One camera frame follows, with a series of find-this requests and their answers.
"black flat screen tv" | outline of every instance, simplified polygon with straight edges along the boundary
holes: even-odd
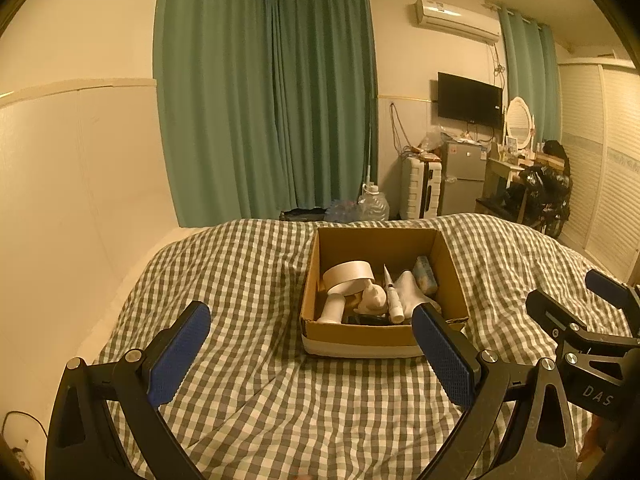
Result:
[[[438,115],[501,128],[502,88],[438,72]]]

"teal curtain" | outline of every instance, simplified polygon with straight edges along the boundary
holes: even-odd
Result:
[[[368,5],[157,1],[154,77],[181,226],[357,197],[377,153]]]
[[[355,199],[377,175],[369,0],[267,0],[276,124],[298,207]]]
[[[505,7],[500,11],[509,99],[522,97],[536,117],[536,141],[560,138],[560,91],[551,28]]]

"clear plastic bottle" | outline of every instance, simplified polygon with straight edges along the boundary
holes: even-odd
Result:
[[[362,186],[362,194],[358,199],[358,216],[362,221],[389,220],[389,204],[385,194],[372,182]]]

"checkered bedspread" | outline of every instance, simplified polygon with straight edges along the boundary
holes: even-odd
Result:
[[[585,289],[588,261],[527,227],[472,214],[352,225],[439,229],[470,309],[466,334],[504,360],[554,355],[524,309],[537,287],[591,330],[626,334],[622,315]],[[145,347],[191,300],[209,305],[209,337],[175,399],[161,407],[205,478],[412,479],[460,417],[422,357],[305,354],[297,317],[315,228],[241,220],[168,245],[133,288],[97,360]],[[581,442],[589,416],[571,411]],[[135,471],[153,478],[117,405],[112,413]],[[472,478],[490,464],[509,414],[504,405]]]

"louvered closet door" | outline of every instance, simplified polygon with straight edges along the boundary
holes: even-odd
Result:
[[[585,250],[626,280],[640,239],[640,77],[605,66],[604,95],[607,160]]]
[[[604,142],[604,108],[602,86],[597,65],[562,65],[562,145],[569,162],[574,188],[571,216],[562,228],[572,245],[586,243],[600,182],[602,143]]]

